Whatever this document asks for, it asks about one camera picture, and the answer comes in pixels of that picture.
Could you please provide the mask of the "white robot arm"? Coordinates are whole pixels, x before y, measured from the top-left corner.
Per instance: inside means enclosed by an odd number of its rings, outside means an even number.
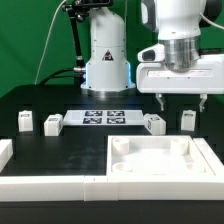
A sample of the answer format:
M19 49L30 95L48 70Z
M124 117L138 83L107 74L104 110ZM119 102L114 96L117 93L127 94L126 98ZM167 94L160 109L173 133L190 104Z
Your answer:
M121 18L108 3L90 6L91 57L81 89L104 97L134 89L153 94L224 94L224 53L200 48L222 0L139 0Z

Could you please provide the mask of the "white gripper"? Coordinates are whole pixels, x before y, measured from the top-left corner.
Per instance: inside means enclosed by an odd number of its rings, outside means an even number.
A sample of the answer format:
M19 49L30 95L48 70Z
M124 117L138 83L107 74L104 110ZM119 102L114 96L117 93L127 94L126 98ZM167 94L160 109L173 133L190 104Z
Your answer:
M224 54L202 55L190 68L175 71L165 66L165 47L156 44L140 51L138 60L137 88L141 93L156 93L161 111L165 93L200 94L200 112L205 109L207 94L224 93Z

